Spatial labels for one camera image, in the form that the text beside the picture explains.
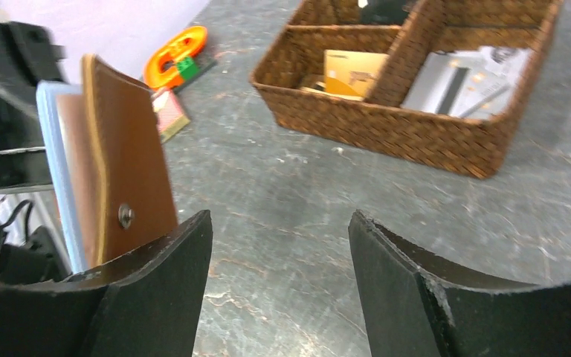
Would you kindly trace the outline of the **dark grey card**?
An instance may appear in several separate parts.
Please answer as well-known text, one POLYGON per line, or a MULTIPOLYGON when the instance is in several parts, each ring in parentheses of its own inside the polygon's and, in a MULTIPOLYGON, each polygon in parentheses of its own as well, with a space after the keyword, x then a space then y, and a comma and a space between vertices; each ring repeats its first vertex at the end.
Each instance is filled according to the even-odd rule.
POLYGON ((403 25, 416 1, 370 0, 361 7, 362 25, 403 25))

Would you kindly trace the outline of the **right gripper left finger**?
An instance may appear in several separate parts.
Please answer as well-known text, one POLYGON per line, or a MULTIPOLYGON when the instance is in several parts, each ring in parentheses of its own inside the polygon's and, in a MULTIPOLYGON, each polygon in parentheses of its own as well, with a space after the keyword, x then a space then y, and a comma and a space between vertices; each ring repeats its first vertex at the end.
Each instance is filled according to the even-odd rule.
POLYGON ((66 280, 0 283, 0 356, 191 356, 212 244, 200 210, 66 280))

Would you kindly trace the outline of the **brown leather card holder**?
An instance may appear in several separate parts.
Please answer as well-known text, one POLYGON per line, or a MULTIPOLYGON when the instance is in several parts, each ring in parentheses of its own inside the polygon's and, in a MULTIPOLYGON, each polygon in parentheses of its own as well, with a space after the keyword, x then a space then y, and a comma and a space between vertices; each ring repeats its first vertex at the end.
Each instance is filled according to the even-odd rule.
POLYGON ((42 81, 36 105, 68 261, 88 271, 177 227, 149 89, 81 59, 79 85, 42 81))

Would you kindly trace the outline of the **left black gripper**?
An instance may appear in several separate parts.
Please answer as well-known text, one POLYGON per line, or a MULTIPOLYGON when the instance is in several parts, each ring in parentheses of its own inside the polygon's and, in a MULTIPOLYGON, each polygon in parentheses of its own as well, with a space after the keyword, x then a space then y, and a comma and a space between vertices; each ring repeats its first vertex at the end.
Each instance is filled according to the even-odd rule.
POLYGON ((53 185, 36 107, 42 80, 64 80, 62 52, 44 27, 0 22, 0 193, 53 185))

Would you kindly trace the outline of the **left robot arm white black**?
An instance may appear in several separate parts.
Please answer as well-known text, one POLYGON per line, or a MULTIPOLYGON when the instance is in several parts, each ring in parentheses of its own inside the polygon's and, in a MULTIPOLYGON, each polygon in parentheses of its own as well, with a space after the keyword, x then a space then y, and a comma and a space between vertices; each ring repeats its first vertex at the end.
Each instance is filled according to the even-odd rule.
MULTIPOLYGON (((52 187, 45 142, 36 107, 41 81, 60 82, 61 54, 41 26, 0 22, 0 193, 25 193, 52 187)), ((18 282, 13 267, 25 262, 35 280, 58 279, 64 267, 55 247, 23 231, 22 247, 6 241, 7 224, 0 223, 0 281, 18 282)))

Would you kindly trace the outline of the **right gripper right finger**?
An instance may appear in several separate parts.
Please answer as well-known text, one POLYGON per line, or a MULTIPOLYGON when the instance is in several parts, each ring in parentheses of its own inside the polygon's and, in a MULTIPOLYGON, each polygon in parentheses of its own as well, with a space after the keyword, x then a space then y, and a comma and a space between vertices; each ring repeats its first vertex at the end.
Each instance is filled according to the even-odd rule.
POLYGON ((571 281, 473 270, 360 210, 348 233, 373 356, 571 356, 571 281))

